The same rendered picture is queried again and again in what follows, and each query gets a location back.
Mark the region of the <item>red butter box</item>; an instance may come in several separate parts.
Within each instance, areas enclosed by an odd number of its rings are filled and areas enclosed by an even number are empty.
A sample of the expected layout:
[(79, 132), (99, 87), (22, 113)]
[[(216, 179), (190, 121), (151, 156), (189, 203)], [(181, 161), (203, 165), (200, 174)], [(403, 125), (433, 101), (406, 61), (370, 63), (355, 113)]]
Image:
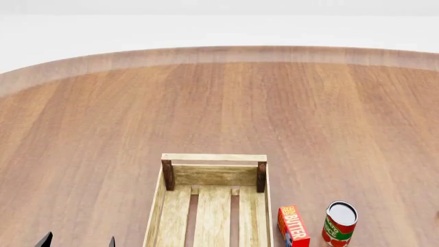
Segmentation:
[(277, 224), (286, 247), (309, 247), (311, 238), (296, 205), (280, 207)]

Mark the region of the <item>tomato sauce can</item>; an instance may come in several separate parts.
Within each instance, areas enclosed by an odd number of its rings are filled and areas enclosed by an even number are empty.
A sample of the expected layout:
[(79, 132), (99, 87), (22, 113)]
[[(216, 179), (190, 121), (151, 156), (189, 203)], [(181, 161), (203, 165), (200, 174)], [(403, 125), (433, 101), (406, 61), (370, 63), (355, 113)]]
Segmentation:
[(347, 247), (353, 236), (358, 214), (351, 204), (334, 201), (326, 209), (323, 240), (331, 247)]

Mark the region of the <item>wooden slatted crate tray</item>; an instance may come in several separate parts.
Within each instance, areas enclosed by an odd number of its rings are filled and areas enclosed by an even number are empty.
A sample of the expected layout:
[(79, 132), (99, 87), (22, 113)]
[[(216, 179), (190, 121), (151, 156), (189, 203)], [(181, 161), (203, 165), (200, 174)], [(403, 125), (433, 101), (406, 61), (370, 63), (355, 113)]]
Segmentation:
[(163, 154), (143, 247), (185, 246), (193, 195), (193, 247), (230, 247), (234, 196), (239, 247), (274, 247), (267, 156)]

